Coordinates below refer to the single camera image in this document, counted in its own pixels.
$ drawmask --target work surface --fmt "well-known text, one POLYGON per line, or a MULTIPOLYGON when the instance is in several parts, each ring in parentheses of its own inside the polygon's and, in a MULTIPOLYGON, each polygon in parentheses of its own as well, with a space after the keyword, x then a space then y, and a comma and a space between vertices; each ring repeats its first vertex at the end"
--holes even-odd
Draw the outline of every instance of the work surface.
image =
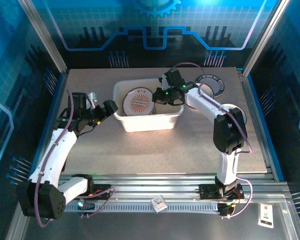
MULTIPOLYGON (((113 99, 117 82, 158 78, 168 68, 72 69, 66 89, 73 92, 95 92, 98 104, 113 99)), ((248 110, 237 70, 205 68, 224 82, 224 92, 218 102, 235 104, 247 115, 246 129, 252 154, 241 154, 239 172, 266 172, 264 159, 248 110)), ((186 82, 195 81, 199 68, 180 68, 186 82)), ((68 94, 63 94, 59 112, 68 106, 68 94)), ((213 125, 201 113, 184 106, 184 111, 170 130, 125 132, 114 116, 106 119, 94 131, 79 137, 72 147, 64 174, 156 174, 156 173, 216 173, 219 152, 213 143, 213 125)))

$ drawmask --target enclosure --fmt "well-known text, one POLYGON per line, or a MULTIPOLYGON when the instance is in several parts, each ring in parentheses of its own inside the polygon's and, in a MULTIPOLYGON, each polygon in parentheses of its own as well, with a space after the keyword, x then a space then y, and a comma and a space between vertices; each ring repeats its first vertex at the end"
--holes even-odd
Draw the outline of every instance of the enclosure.
MULTIPOLYGON (((204 81, 198 67, 179 71, 185 82, 204 81)), ((300 239, 299 192, 300 0, 0 1, 0 239, 260 239, 262 231, 262 239, 300 239), (111 184, 105 213, 88 222, 68 207, 44 229, 23 216, 16 186, 41 161, 67 90, 94 92, 102 105, 118 82, 158 79, 183 62, 203 67, 214 99, 246 115, 253 153, 240 155, 237 170, 253 198, 238 224, 252 232, 190 210, 207 204, 195 189, 214 183, 219 155, 213 125, 186 105, 172 129, 126 132, 111 116, 78 138, 59 184, 73 174, 111 184), (171 209, 153 216, 147 206, 158 195, 171 209), (258 225, 259 203, 273 205, 274 229, 258 225)))

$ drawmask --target white robotic arm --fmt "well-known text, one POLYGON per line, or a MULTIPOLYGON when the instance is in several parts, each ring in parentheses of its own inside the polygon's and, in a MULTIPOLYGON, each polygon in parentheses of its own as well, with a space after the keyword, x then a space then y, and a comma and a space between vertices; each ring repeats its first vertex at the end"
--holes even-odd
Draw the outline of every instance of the white robotic arm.
POLYGON ((91 175, 75 174, 69 181, 58 186, 59 177, 71 148, 76 143, 85 126, 96 127, 115 113, 118 107, 112 100, 105 101, 103 103, 104 107, 100 107, 99 105, 94 106, 93 102, 89 101, 91 104, 89 104, 89 109, 87 109, 86 99, 88 96, 85 93, 73 93, 72 97, 74 114, 69 128, 61 136, 69 119, 70 110, 68 107, 56 121, 50 143, 41 162, 28 181, 21 182, 17 186, 17 198, 25 216, 34 217, 38 210, 39 216, 42 218, 59 219, 65 210, 66 204, 71 200, 82 194, 93 194, 98 190, 95 189, 91 175), (67 117, 63 117, 62 115, 66 111, 67 117), (38 194, 36 195, 38 197, 38 208, 35 208, 34 196, 37 184, 39 184, 38 194))
MULTIPOLYGON (((201 92, 201 94, 205 95, 207 98, 210 98, 204 92, 201 92)), ((197 109, 200 113, 205 115, 212 124, 214 124, 214 121, 218 115, 225 115, 225 113, 220 110, 221 107, 227 111, 229 111, 230 109, 226 106, 221 105, 219 102, 212 98, 210 98, 210 100, 213 101, 215 105, 212 105, 210 102, 203 99, 199 95, 197 88, 192 88, 185 94, 185 103, 190 107, 197 109)), ((216 177, 224 185, 229 185, 237 179, 239 154, 235 155, 235 153, 236 151, 233 151, 231 154, 226 154, 224 152, 219 153, 219 169, 216 177)))
POLYGON ((161 88, 158 87, 153 94, 153 102, 175 106, 174 101, 180 100, 201 112, 213 125, 213 142, 219 150, 219 169, 215 178, 216 188, 209 186, 202 189, 201 199, 220 199, 231 194, 233 190, 236 192, 236 189, 238 189, 237 166, 239 158, 237 153, 241 151, 244 139, 228 114, 234 117, 243 133, 247 136, 241 110, 238 108, 229 109, 206 95, 203 91, 201 91, 200 95, 198 86, 193 82, 185 83, 176 68, 163 74, 159 81, 161 88))

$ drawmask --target white container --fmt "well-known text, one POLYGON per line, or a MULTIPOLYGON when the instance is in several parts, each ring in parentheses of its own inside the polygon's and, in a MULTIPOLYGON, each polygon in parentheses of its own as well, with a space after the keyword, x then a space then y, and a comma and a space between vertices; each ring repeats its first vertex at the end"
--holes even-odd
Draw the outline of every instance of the white container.
POLYGON ((145 116, 125 116, 123 100, 128 92, 134 88, 144 87, 153 93, 160 88, 158 78, 119 81, 114 85, 113 100, 118 106, 114 117, 118 119, 126 132, 141 132, 153 130, 166 130, 175 127, 178 116, 184 111, 184 106, 171 106, 156 103, 156 114, 145 116))

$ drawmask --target glass panel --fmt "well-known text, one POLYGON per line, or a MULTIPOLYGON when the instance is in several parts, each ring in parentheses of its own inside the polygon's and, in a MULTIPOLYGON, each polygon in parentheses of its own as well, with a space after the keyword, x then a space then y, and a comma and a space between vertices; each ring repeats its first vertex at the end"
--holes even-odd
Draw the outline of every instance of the glass panel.
POLYGON ((283 176, 300 192, 300 0, 291 0, 251 78, 283 176))
POLYGON ((242 68, 277 0, 35 0, 68 68, 242 68))
POLYGON ((55 89, 51 76, 59 73, 18 1, 0 1, 0 239, 38 147, 55 89))

